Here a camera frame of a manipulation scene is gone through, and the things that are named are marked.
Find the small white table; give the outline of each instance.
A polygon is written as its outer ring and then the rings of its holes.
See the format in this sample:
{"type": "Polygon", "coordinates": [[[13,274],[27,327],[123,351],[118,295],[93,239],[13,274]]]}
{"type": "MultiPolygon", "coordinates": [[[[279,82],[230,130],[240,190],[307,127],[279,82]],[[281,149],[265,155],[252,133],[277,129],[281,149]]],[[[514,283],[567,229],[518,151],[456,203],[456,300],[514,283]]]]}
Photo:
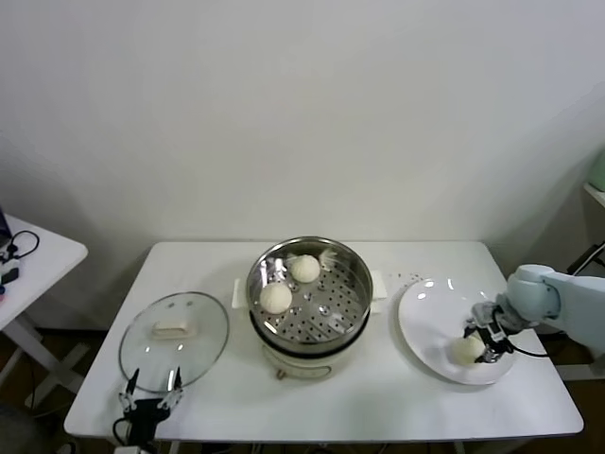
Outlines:
{"type": "Polygon", "coordinates": [[[605,192],[601,192],[592,186],[590,183],[584,184],[584,190],[589,193],[593,198],[601,204],[601,206],[605,207],[605,192]]]}
{"type": "MultiPolygon", "coordinates": [[[[509,439],[571,434],[583,422],[548,358],[520,356],[508,375],[487,387],[445,381],[424,367],[395,327],[392,298],[411,273],[476,283],[488,297],[505,280],[477,242],[348,243],[370,269],[380,270],[391,298],[372,315],[346,368],[323,381],[275,378],[262,356],[246,310],[232,309],[233,281],[270,243],[160,243],[153,247],[122,305],[76,401],[67,432],[111,437],[122,415],[118,368],[122,335],[155,300],[202,290],[227,307],[231,334],[215,366],[185,389],[157,437],[181,441],[391,442],[509,439]]],[[[543,352],[533,331],[516,340],[543,352]]],[[[137,391],[137,396],[144,393],[137,391]]]]}
{"type": "MultiPolygon", "coordinates": [[[[50,372],[48,378],[36,388],[34,404],[40,403],[57,384],[77,393],[83,378],[70,369],[84,356],[88,347],[77,345],[61,362],[40,343],[42,336],[27,319],[19,316],[81,262],[88,251],[76,241],[11,216],[6,218],[13,234],[22,230],[34,232],[40,237],[40,245],[35,253],[21,260],[20,276],[7,284],[5,299],[0,302],[0,330],[20,347],[0,372],[0,385],[25,351],[50,372]]],[[[22,235],[15,240],[15,244],[19,247],[19,253],[24,253],[35,244],[35,239],[22,235]]],[[[26,401],[28,406],[31,405],[31,397],[26,401]]]]}

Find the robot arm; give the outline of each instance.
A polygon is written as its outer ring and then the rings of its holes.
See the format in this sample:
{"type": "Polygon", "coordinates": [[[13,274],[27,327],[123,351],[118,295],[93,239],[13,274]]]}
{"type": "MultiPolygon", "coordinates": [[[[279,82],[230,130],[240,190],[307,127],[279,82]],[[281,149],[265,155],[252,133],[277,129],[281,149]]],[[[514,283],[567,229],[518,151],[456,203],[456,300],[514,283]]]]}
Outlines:
{"type": "Polygon", "coordinates": [[[509,278],[508,295],[523,319],[549,324],[574,341],[605,350],[605,279],[524,265],[509,278]]]}
{"type": "Polygon", "coordinates": [[[584,345],[605,350],[605,279],[572,276],[540,265],[523,265],[495,303],[473,307],[464,337],[474,332],[486,345],[476,362],[496,362],[514,348],[509,335],[538,323],[564,330],[584,345]]]}

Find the steamed bun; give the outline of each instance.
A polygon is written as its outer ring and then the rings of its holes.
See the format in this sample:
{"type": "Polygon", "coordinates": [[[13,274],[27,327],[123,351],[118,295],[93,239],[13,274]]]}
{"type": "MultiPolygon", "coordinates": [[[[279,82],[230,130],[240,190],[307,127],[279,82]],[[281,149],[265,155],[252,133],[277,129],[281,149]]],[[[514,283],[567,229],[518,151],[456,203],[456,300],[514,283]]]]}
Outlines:
{"type": "Polygon", "coordinates": [[[460,366],[473,366],[475,359],[479,358],[485,350],[483,340],[477,336],[466,339],[456,339],[451,344],[452,359],[460,366]]]}
{"type": "Polygon", "coordinates": [[[286,284],[274,282],[261,290],[261,307],[270,314],[280,314],[292,304],[292,292],[286,284]]]}
{"type": "Polygon", "coordinates": [[[290,274],[303,284],[315,281],[320,277],[321,267],[317,258],[312,255],[301,255],[292,260],[290,274]]]}

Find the wire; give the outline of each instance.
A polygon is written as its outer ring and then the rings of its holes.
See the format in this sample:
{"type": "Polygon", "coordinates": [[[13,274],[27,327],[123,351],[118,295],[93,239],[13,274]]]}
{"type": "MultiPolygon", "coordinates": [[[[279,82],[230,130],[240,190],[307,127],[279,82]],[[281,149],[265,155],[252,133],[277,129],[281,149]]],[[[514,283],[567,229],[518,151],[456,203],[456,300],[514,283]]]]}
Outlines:
{"type": "Polygon", "coordinates": [[[117,440],[117,443],[119,443],[122,446],[126,446],[126,442],[124,440],[122,440],[122,437],[120,437],[117,434],[117,425],[120,423],[123,423],[124,421],[127,421],[127,419],[125,417],[116,419],[115,421],[113,421],[113,426],[112,426],[113,438],[115,438],[115,440],[117,440]]]}
{"type": "Polygon", "coordinates": [[[593,246],[588,248],[588,250],[583,253],[578,260],[576,260],[567,268],[567,273],[573,276],[577,276],[580,271],[584,270],[588,265],[590,265],[590,262],[593,261],[598,263],[598,265],[603,266],[602,260],[598,258],[598,256],[601,255],[603,251],[605,251],[605,241],[603,241],[599,245],[594,244],[593,246]]]}
{"type": "MultiPolygon", "coordinates": [[[[496,306],[496,307],[493,308],[493,311],[492,311],[492,321],[499,326],[500,323],[495,318],[495,314],[498,311],[502,312],[502,309],[499,308],[498,306],[496,306]]],[[[533,358],[548,358],[549,357],[548,353],[531,353],[531,352],[528,352],[527,350],[524,350],[523,348],[519,348],[514,343],[512,343],[509,338],[505,338],[505,342],[506,342],[506,344],[510,348],[512,348],[512,350],[515,350],[515,351],[517,351],[519,353],[523,353],[524,355],[527,355],[529,357],[533,357],[533,358]]]]}
{"type": "Polygon", "coordinates": [[[22,230],[21,232],[17,232],[15,235],[12,236],[12,238],[10,239],[9,245],[7,246],[7,251],[11,252],[11,250],[12,250],[12,254],[13,254],[12,258],[21,259],[21,258],[27,257],[31,253],[34,253],[38,249],[38,246],[40,246],[40,237],[38,236],[38,234],[33,233],[31,230],[22,230]],[[26,253],[17,255],[16,252],[19,251],[19,249],[15,245],[15,239],[17,239],[17,237],[19,235],[23,235],[23,234],[32,235],[36,239],[36,244],[34,245],[33,248],[31,248],[26,253]]]}
{"type": "Polygon", "coordinates": [[[517,351],[519,353],[523,353],[524,355],[528,355],[529,357],[533,357],[533,358],[548,358],[550,356],[548,353],[531,353],[531,352],[528,352],[527,350],[524,350],[523,348],[517,347],[510,340],[509,340],[509,345],[512,347],[513,350],[515,350],[515,351],[517,351]]]}

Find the electronic device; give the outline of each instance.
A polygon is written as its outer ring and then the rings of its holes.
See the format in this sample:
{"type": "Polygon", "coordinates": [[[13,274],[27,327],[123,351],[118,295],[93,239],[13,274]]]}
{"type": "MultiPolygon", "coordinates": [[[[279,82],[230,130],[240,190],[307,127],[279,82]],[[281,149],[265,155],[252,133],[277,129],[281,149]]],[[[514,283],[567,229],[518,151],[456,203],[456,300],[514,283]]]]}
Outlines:
{"type": "Polygon", "coordinates": [[[0,207],[0,248],[9,243],[11,238],[12,233],[10,232],[9,224],[7,223],[7,219],[4,217],[2,207],[0,207]]]}

